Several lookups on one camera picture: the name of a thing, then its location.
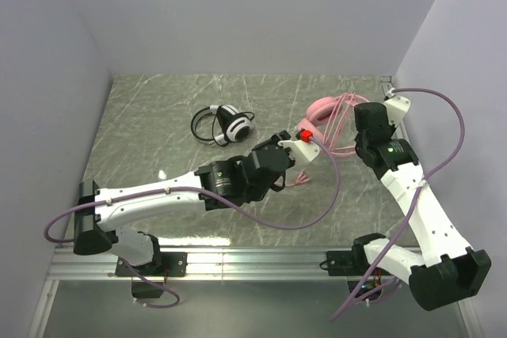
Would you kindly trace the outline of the white and black headphones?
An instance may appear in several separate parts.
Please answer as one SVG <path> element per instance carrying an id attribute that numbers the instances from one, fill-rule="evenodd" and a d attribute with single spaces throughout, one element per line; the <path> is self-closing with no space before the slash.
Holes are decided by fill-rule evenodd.
<path id="1" fill-rule="evenodd" d="M 197 127 L 202 119 L 213 116 L 211 138 L 201 137 L 197 134 Z M 253 112 L 240 112 L 231 104 L 210 105 L 199 110 L 190 122 L 193 136 L 204 144 L 212 143 L 218 146 L 227 146 L 231 143 L 244 141 L 253 130 Z"/>

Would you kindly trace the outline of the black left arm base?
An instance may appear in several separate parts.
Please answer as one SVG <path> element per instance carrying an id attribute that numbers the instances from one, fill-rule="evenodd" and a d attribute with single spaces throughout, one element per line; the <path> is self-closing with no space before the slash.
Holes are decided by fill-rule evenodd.
<path id="1" fill-rule="evenodd" d="M 188 254 L 184 252 L 162 252 L 154 262 L 135 267 L 119 258 L 116 262 L 114 276 L 131 278 L 131 293 L 136 302 L 146 307 L 157 309 L 176 306 L 181 298 L 169 288 L 170 278 L 183 278 L 186 274 Z M 174 296 L 175 300 L 168 305 L 154 304 L 164 293 Z"/>

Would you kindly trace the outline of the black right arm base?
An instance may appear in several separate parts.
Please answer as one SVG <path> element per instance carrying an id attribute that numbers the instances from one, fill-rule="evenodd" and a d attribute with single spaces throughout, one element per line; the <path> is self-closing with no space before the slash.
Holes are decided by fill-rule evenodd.
<path id="1" fill-rule="evenodd" d="M 368 269 L 369 264 L 362 263 L 351 250 L 331 250 L 326 252 L 326 258 L 319 264 L 319 267 L 327 272 L 328 276 L 345 277 L 349 292 L 352 293 L 360 278 Z M 360 298 L 379 287 L 386 275 L 390 275 L 390 273 L 380 268 L 375 269 L 365 283 L 361 285 L 355 298 Z"/>

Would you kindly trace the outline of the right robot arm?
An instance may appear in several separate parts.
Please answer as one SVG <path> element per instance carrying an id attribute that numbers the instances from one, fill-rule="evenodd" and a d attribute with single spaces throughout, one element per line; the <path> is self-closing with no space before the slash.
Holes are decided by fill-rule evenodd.
<path id="1" fill-rule="evenodd" d="M 410 103 L 400 98 L 362 103 L 354 108 L 356 154 L 393 196 L 417 239 L 420 254 L 395 244 L 395 238 L 370 234 L 357 238 L 353 251 L 361 270 L 377 268 L 408 284 L 427 311 L 474 297 L 491 268 L 485 250 L 474 250 L 451 222 L 429 187 L 414 149 L 394 137 Z"/>

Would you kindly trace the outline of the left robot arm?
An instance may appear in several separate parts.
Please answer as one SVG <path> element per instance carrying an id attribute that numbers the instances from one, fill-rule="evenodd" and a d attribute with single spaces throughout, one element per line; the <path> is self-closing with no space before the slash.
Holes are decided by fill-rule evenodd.
<path id="1" fill-rule="evenodd" d="M 287 131 L 257 144 L 248 155 L 202 165 L 193 172 L 159 183 L 130 188 L 100 188 L 93 180 L 79 186 L 74 215 L 74 254 L 112 253 L 130 265 L 155 266 L 161 261 L 158 239 L 129 224 L 168 211 L 213 211 L 259 202 L 269 191 L 284 189 L 287 169 L 295 161 L 280 142 Z"/>

